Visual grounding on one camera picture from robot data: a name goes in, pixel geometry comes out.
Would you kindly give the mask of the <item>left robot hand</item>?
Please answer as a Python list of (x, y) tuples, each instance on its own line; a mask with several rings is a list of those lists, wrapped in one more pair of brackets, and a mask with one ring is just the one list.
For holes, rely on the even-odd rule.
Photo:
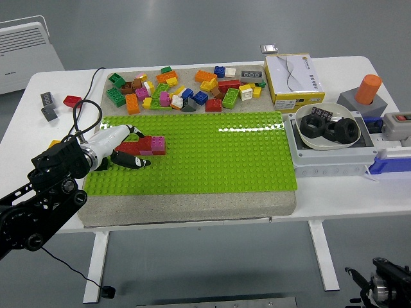
[(110, 157), (110, 160), (114, 164), (130, 169), (140, 169), (149, 166), (151, 164), (149, 160), (116, 150), (130, 134), (145, 138), (145, 135), (135, 126), (122, 124), (100, 130), (94, 134), (87, 143), (81, 144), (80, 147), (89, 160), (90, 171), (97, 170), (103, 159), (107, 157)]

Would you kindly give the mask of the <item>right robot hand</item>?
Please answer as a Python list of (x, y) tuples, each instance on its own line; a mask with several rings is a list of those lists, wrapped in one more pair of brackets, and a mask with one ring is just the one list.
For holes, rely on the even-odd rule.
[(368, 282), (359, 272), (350, 267), (345, 267), (345, 272), (348, 273), (353, 281), (360, 287), (360, 299), (364, 307), (376, 307), (369, 299), (369, 291), (371, 283)]

